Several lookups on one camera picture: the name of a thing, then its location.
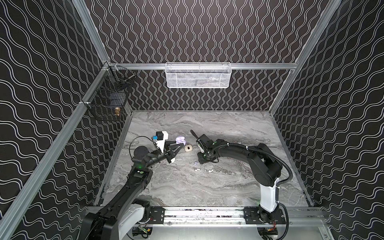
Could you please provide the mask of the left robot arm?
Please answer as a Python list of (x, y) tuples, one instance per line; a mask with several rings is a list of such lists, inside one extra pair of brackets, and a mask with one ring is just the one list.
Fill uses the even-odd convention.
[(139, 146), (134, 151), (132, 166), (125, 185), (106, 206), (96, 213), (88, 213), (83, 220), (79, 240), (123, 240), (137, 223), (151, 220), (151, 206), (148, 201), (138, 199), (150, 183), (151, 167), (163, 160), (173, 163), (184, 144), (165, 141), (163, 150), (150, 152)]

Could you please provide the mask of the cream earbud charging case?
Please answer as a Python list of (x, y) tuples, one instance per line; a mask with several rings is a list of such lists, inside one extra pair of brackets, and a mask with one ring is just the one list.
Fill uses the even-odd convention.
[(193, 146), (192, 145), (185, 145), (184, 150), (186, 153), (191, 152), (193, 150)]

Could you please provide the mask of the purple round charging case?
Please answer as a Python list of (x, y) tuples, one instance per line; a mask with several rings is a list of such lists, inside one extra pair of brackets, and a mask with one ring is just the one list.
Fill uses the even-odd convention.
[(177, 137), (176, 138), (176, 143), (177, 144), (186, 144), (186, 140), (185, 140), (185, 137), (183, 137), (183, 136), (179, 136), (179, 137)]

